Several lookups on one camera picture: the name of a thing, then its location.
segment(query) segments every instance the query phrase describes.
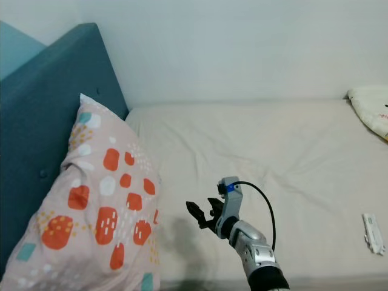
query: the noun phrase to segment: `pillow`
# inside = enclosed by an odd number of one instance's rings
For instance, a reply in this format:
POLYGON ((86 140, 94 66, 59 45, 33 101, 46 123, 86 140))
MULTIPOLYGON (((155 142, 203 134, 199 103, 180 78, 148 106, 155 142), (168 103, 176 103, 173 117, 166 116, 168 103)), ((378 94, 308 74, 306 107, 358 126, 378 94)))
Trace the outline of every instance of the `pillow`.
POLYGON ((388 86, 354 88, 348 96, 361 121, 388 141, 388 86))
POLYGON ((81 94, 69 152, 13 250, 8 290, 155 290, 159 179, 131 128, 81 94))

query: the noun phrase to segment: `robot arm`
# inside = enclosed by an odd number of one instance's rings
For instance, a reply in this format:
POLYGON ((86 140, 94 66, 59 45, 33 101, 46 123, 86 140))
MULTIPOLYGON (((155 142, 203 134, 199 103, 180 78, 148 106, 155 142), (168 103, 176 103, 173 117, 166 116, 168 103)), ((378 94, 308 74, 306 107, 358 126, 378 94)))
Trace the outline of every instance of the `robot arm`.
POLYGON ((212 220, 206 221, 203 211, 194 202, 186 202, 187 209, 201 229, 208 227, 219 238, 229 240, 241 258, 251 291, 289 289, 266 237, 249 223, 239 220, 243 193, 239 185, 233 185, 238 181, 237 177, 226 177, 219 182, 218 191, 225 203, 208 198, 213 208, 212 220))

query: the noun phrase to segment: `white wall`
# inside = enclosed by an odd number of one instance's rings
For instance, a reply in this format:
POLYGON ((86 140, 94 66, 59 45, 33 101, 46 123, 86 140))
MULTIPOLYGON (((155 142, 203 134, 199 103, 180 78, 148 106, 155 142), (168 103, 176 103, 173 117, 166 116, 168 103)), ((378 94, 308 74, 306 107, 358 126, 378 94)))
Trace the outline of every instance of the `white wall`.
POLYGON ((342 98, 388 80, 387 0, 77 0, 128 104, 342 98))
POLYGON ((45 45, 82 22, 75 0, 0 0, 0 20, 45 45))

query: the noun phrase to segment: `mattress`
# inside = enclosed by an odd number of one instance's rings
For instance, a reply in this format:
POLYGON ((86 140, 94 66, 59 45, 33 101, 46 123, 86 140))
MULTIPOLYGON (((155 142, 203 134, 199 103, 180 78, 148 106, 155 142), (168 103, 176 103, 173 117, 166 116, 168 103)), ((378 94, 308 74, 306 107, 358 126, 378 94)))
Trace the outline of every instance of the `mattress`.
MULTIPOLYGON (((199 229, 185 205, 194 201, 209 214, 218 181, 239 176, 272 204, 275 254, 292 289, 388 290, 388 257, 370 252, 361 217, 376 214, 388 239, 388 143, 348 101, 162 105, 135 108, 126 122, 162 180, 165 289, 249 290, 228 241, 199 229)), ((242 190, 240 219, 270 244, 265 201, 242 190)))

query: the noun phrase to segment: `white remote control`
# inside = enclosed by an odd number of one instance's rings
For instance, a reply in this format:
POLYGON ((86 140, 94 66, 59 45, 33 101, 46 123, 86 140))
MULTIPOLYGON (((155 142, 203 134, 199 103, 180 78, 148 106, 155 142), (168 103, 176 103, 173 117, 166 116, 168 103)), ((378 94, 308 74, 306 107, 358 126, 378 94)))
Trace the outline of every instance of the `white remote control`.
POLYGON ((376 216, 374 214, 363 214, 363 220, 365 224, 365 240, 368 243, 370 250, 373 253, 384 255, 386 247, 384 246, 383 236, 378 228, 376 216))

